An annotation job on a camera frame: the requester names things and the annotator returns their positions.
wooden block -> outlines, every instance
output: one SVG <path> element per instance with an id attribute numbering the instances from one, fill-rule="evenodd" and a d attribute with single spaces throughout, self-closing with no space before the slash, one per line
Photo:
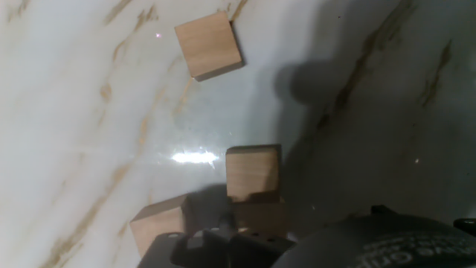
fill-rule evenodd
<path id="1" fill-rule="evenodd" d="M 190 74 L 198 81 L 242 66 L 237 41 L 224 11 L 179 25 L 176 34 Z"/>
<path id="2" fill-rule="evenodd" d="M 148 205 L 131 221 L 139 255 L 143 257 L 154 239 L 169 232 L 194 232 L 195 222 L 187 196 Z"/>
<path id="3" fill-rule="evenodd" d="M 226 153 L 227 195 L 233 202 L 279 202 L 276 147 L 236 147 Z"/>
<path id="4" fill-rule="evenodd" d="M 234 204 L 234 216 L 239 232 L 252 229 L 286 238 L 289 230 L 289 219 L 284 203 L 237 203 Z"/>

marble surface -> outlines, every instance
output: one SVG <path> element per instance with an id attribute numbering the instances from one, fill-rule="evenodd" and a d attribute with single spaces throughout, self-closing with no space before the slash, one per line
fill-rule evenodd
<path id="1" fill-rule="evenodd" d="M 173 28 L 224 10 L 246 66 L 190 79 Z M 0 266 L 135 267 L 145 205 L 283 146 L 302 237 L 384 203 L 476 216 L 476 4 L 0 3 Z"/>

marble vein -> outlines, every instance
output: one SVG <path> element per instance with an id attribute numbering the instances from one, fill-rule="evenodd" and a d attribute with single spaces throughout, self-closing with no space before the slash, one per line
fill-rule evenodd
<path id="1" fill-rule="evenodd" d="M 22 13 L 27 9 L 28 5 L 30 4 L 31 0 L 22 0 L 22 3 L 16 8 L 11 9 L 8 13 L 7 22 L 11 22 L 15 17 L 21 17 Z"/>
<path id="2" fill-rule="evenodd" d="M 121 0 L 118 4 L 116 4 L 109 14 L 107 14 L 106 18 L 104 19 L 104 24 L 108 25 L 112 22 L 115 17 L 131 2 L 132 0 Z"/>
<path id="3" fill-rule="evenodd" d="M 435 97 L 437 96 L 437 88 L 440 85 L 441 71 L 443 70 L 443 68 L 445 68 L 445 66 L 451 59 L 451 42 L 452 40 L 449 40 L 446 46 L 441 51 L 440 61 L 438 62 L 437 71 L 434 74 L 433 80 L 431 81 L 431 83 L 428 79 L 425 82 L 425 89 L 419 97 L 420 101 L 423 100 L 423 108 L 425 108 L 425 106 L 430 103 L 430 101 L 434 101 Z"/>

